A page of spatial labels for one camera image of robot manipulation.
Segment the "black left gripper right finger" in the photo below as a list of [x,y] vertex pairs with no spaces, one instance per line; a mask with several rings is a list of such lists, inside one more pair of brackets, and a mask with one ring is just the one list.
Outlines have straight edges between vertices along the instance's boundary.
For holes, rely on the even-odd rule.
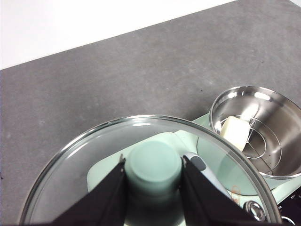
[[182,157],[180,194],[188,226],[251,226],[256,221]]

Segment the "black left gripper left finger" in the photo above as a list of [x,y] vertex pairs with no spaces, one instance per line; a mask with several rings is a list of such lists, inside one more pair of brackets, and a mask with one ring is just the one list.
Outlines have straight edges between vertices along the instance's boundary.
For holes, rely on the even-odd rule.
[[127,209],[125,158],[87,195],[58,216],[53,226],[122,226]]

